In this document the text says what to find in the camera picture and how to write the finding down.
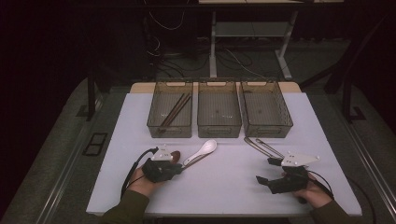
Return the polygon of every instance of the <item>storage bin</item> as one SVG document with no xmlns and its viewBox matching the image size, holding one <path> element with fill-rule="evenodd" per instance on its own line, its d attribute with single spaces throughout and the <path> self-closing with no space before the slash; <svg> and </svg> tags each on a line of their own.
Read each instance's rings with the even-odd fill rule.
<svg viewBox="0 0 396 224">
<path fill-rule="evenodd" d="M 286 137 L 293 122 L 275 80 L 243 80 L 238 94 L 246 137 Z"/>
<path fill-rule="evenodd" d="M 235 81 L 201 78 L 198 86 L 198 136 L 237 138 L 242 126 Z"/>
<path fill-rule="evenodd" d="M 148 129 L 153 138 L 190 138 L 192 79 L 162 79 L 155 84 Z"/>
</svg>

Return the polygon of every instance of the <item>cable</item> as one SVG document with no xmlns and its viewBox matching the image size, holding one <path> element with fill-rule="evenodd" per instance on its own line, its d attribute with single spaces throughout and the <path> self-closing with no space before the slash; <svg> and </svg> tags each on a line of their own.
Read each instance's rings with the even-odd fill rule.
<svg viewBox="0 0 396 224">
<path fill-rule="evenodd" d="M 259 76 L 259 77 L 264 77 L 264 76 L 262 76 L 262 75 L 260 75 L 258 73 L 255 73 L 255 72 L 250 71 L 249 69 L 247 69 L 244 65 L 242 65 L 242 63 L 238 60 L 238 58 L 236 58 L 236 56 L 230 50 L 228 50 L 228 49 L 225 49 L 225 50 L 227 50 L 236 59 L 236 61 L 241 65 L 241 67 L 243 69 L 245 69 L 246 71 L 248 71 L 249 73 L 251 73 L 253 75 L 256 75 L 256 76 Z"/>
<path fill-rule="evenodd" d="M 177 68 L 179 68 L 179 69 L 181 69 L 181 70 L 183 70 L 183 71 L 190 71 L 190 72 L 193 72 L 193 71 L 198 71 L 198 70 L 202 69 L 202 68 L 206 65 L 206 63 L 207 63 L 208 60 L 209 60 L 209 55 L 206 56 L 206 59 L 205 59 L 205 61 L 204 61 L 204 63 L 203 63 L 202 65 L 198 66 L 197 68 L 192 68 L 192 69 L 183 68 L 183 67 L 181 67 L 180 65 L 178 65 L 178 64 L 176 64 L 176 63 L 169 62 L 169 61 L 167 61 L 167 60 L 164 60 L 163 63 L 170 63 L 170 64 L 176 66 Z"/>
<path fill-rule="evenodd" d="M 219 63 L 221 63 L 224 67 L 226 67 L 226 68 L 228 68 L 228 69 L 231 69 L 231 70 L 240 71 L 240 70 L 243 70 L 243 68 L 241 67 L 241 63 L 242 63 L 242 65 L 244 65 L 244 66 L 250 66 L 250 65 L 253 64 L 253 61 L 251 60 L 250 57 L 248 57 L 245 53 L 242 53 L 242 54 L 248 59 L 248 63 L 242 63 L 240 60 L 239 60 L 239 62 L 238 62 L 238 61 L 235 61 L 235 59 L 233 59 L 233 60 L 227 59 L 227 58 L 225 58 L 224 56 L 222 56 L 222 55 L 219 53 L 219 51 L 216 53 L 216 57 L 217 57 Z M 238 67 L 237 67 L 237 68 L 231 67 L 231 66 L 225 64 L 225 63 L 223 62 L 223 60 L 224 60 L 224 61 L 227 61 L 227 62 L 229 62 L 229 63 L 237 64 Z"/>
<path fill-rule="evenodd" d="M 160 57 L 161 56 L 161 53 L 160 52 L 158 52 L 158 49 L 160 48 L 160 46 L 161 46 L 161 42 L 160 42 L 160 40 L 156 37 L 156 36 L 152 36 L 152 37 L 154 37 L 156 40 L 157 40 L 157 47 L 153 50 L 154 51 L 154 53 L 153 52 L 151 52 L 150 50 L 147 50 L 147 54 L 149 54 L 149 55 L 151 55 L 151 56 L 154 56 L 154 57 Z"/>
<path fill-rule="evenodd" d="M 323 176 L 321 176 L 320 174 L 315 173 L 313 171 L 307 171 L 307 172 L 319 176 L 324 182 L 326 182 L 327 186 L 329 187 L 329 191 L 332 193 L 332 187 L 330 186 L 329 182 L 327 182 L 327 180 Z"/>
<path fill-rule="evenodd" d="M 228 54 L 230 54 L 231 56 L 233 56 L 233 54 L 232 53 L 230 53 L 230 51 L 228 50 L 227 51 L 227 53 Z M 242 55 L 244 55 L 245 56 L 245 58 L 247 58 L 247 60 L 248 60 L 248 63 L 242 63 L 240 60 L 238 60 L 238 61 L 235 61 L 235 60 L 230 60 L 230 59 L 226 59 L 226 58 L 224 58 L 223 56 L 221 56 L 221 54 L 219 54 L 219 56 L 220 56 L 220 58 L 222 58 L 223 60 L 225 60 L 225 61 L 227 61 L 227 62 L 230 62 L 230 63 L 235 63 L 235 64 L 238 64 L 238 65 L 244 65 L 244 66 L 251 66 L 251 65 L 253 65 L 253 60 L 246 54 L 246 53 L 244 53 L 244 52 L 239 52 L 240 54 L 242 54 Z"/>
<path fill-rule="evenodd" d="M 376 213 L 375 213 L 375 209 L 374 209 L 373 203 L 371 202 L 371 200 L 370 200 L 368 194 L 363 190 L 363 188 L 362 188 L 355 180 L 353 180 L 353 179 L 350 178 L 349 176 L 346 176 L 346 179 L 349 180 L 350 182 L 352 182 L 352 183 L 361 191 L 361 193 L 363 194 L 363 196 L 366 198 L 367 203 L 369 204 L 370 209 L 371 209 L 371 211 L 372 211 L 373 224 L 376 224 Z"/>
<path fill-rule="evenodd" d="M 300 174 L 289 174 L 289 173 L 288 173 L 288 175 L 298 176 L 298 177 L 303 178 L 303 179 L 305 179 L 305 180 L 307 180 L 307 181 L 311 181 L 311 182 L 314 183 L 316 186 L 320 187 L 327 195 L 329 195 L 329 197 L 331 197 L 331 198 L 334 200 L 334 195 L 332 194 L 332 188 L 330 187 L 330 185 L 329 185 L 329 183 L 327 182 L 327 180 L 324 179 L 321 175 L 316 174 L 316 175 L 320 176 L 320 177 L 328 184 L 329 188 L 326 188 L 326 186 L 324 186 L 322 183 L 320 183 L 320 182 L 317 181 L 316 179 L 311 179 L 311 178 L 308 177 L 308 176 L 304 176 L 304 175 L 300 175 Z"/>
<path fill-rule="evenodd" d="M 125 193 L 125 190 L 128 188 L 128 186 L 130 186 L 129 181 L 131 180 L 131 176 L 134 174 L 134 171 L 137 168 L 137 165 L 139 164 L 140 160 L 142 160 L 142 158 L 144 156 L 146 156 L 146 154 L 148 154 L 149 152 L 151 152 L 152 154 L 155 154 L 158 151 L 158 148 L 151 148 L 149 150 L 146 150 L 145 152 L 143 152 L 143 154 L 139 157 L 139 159 L 137 159 L 136 162 L 134 162 L 134 165 L 132 166 L 131 170 L 129 171 L 128 175 L 125 177 L 124 183 L 122 184 L 122 188 L 121 188 L 121 197 L 122 195 Z"/>
<path fill-rule="evenodd" d="M 216 39 L 217 39 L 216 44 L 218 46 L 220 42 L 223 42 L 222 40 L 224 38 L 216 37 Z M 258 37 L 258 36 L 236 37 L 235 41 L 221 43 L 221 48 L 222 49 L 225 49 L 225 48 L 227 48 L 227 49 L 254 48 L 254 49 L 256 49 L 256 48 L 262 47 L 266 44 L 269 44 L 271 42 L 271 39 L 272 39 L 271 37 L 264 37 L 264 36 L 261 36 L 261 37 Z"/>
<path fill-rule="evenodd" d="M 169 77 L 174 77 L 174 76 L 172 76 L 170 73 L 168 73 L 165 69 L 161 69 L 161 68 L 159 68 L 159 67 L 157 67 L 157 69 L 158 70 L 160 70 L 160 71 L 162 71 L 162 72 L 164 72 L 166 75 L 168 75 Z"/>
<path fill-rule="evenodd" d="M 172 67 L 171 65 L 168 65 L 168 64 L 165 64 L 165 63 L 160 63 L 160 65 L 165 66 L 165 67 L 168 67 L 168 68 L 171 68 L 171 69 L 177 71 L 182 77 L 185 77 L 182 71 L 178 70 L 178 69 L 175 68 L 175 67 Z"/>
<path fill-rule="evenodd" d="M 200 48 L 200 49 L 197 49 L 197 53 L 199 53 L 199 54 L 201 54 L 201 53 L 208 53 L 208 49 L 209 49 L 209 48 Z M 164 58 L 165 60 L 166 60 L 166 59 L 180 59 L 180 58 L 184 59 L 184 58 L 186 58 L 186 54 L 185 54 L 185 53 L 182 53 L 182 52 L 165 53 L 165 54 L 163 55 L 163 58 Z"/>
<path fill-rule="evenodd" d="M 134 182 L 138 181 L 139 179 L 145 177 L 144 175 L 139 176 L 137 179 L 135 179 L 134 181 L 132 181 L 131 183 L 129 183 L 129 185 L 126 188 L 129 188 Z"/>
<path fill-rule="evenodd" d="M 155 23 L 157 23 L 157 24 L 158 24 L 159 26 L 161 26 L 163 29 L 173 31 L 173 30 L 178 29 L 178 28 L 183 24 L 185 11 L 183 11 L 183 13 L 181 14 L 181 19 L 180 19 L 179 25 L 177 25 L 176 27 L 172 27 L 172 28 L 169 28 L 169 27 L 166 27 L 166 26 L 162 25 L 159 21 L 157 21 L 157 19 L 154 18 L 154 16 L 152 15 L 151 12 L 149 12 L 148 14 L 149 14 L 150 17 L 155 21 Z"/>
</svg>

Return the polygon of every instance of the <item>ceramic spoon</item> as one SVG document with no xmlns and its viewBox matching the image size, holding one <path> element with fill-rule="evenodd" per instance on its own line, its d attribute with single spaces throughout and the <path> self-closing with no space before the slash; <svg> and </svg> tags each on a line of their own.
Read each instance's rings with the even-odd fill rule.
<svg viewBox="0 0 396 224">
<path fill-rule="evenodd" d="M 204 156 L 207 156 L 208 154 L 212 153 L 216 147 L 218 146 L 218 143 L 213 140 L 207 140 L 202 147 L 192 156 L 188 157 L 186 160 L 183 161 L 183 165 L 187 168 L 188 166 L 193 165 L 194 163 L 196 163 L 198 160 L 198 158 L 203 158 Z"/>
</svg>

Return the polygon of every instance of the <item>sleeve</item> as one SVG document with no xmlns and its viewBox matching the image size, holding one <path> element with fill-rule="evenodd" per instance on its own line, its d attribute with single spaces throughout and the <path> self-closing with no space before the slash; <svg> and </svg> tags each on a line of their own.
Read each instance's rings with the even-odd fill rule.
<svg viewBox="0 0 396 224">
<path fill-rule="evenodd" d="M 320 208 L 314 209 L 311 212 L 311 216 L 315 220 L 315 223 L 320 224 L 363 223 L 360 217 L 350 217 L 336 201 L 331 201 Z"/>
<path fill-rule="evenodd" d="M 111 208 L 100 218 L 100 224 L 138 224 L 149 204 L 149 198 L 135 191 L 126 190 L 118 205 Z"/>
</svg>

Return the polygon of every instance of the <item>white table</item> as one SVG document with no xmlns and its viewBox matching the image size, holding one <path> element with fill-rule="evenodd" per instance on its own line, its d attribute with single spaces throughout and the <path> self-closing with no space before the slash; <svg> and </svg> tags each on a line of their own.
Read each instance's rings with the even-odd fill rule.
<svg viewBox="0 0 396 224">
<path fill-rule="evenodd" d="M 361 207 L 332 153 L 307 96 L 295 91 L 284 93 L 284 97 L 294 126 L 284 139 L 262 140 L 283 154 L 292 151 L 319 155 L 321 161 L 312 163 L 309 169 L 330 182 L 336 201 L 348 214 L 360 216 Z M 151 98 L 152 93 L 130 93 L 126 96 L 87 207 L 88 213 L 101 216 L 118 204 L 123 180 L 145 150 L 166 144 L 168 150 L 181 152 L 182 162 L 207 140 L 198 138 L 197 134 L 196 94 L 192 98 L 192 138 L 151 138 L 146 126 Z M 272 194 L 257 182 L 256 175 L 270 180 L 280 178 L 282 169 L 268 164 L 267 158 L 247 145 L 243 138 L 242 127 L 239 138 L 216 139 L 216 151 L 181 175 L 174 176 L 152 195 L 147 216 L 307 216 L 311 210 L 308 204 L 299 204 L 291 193 Z"/>
</svg>

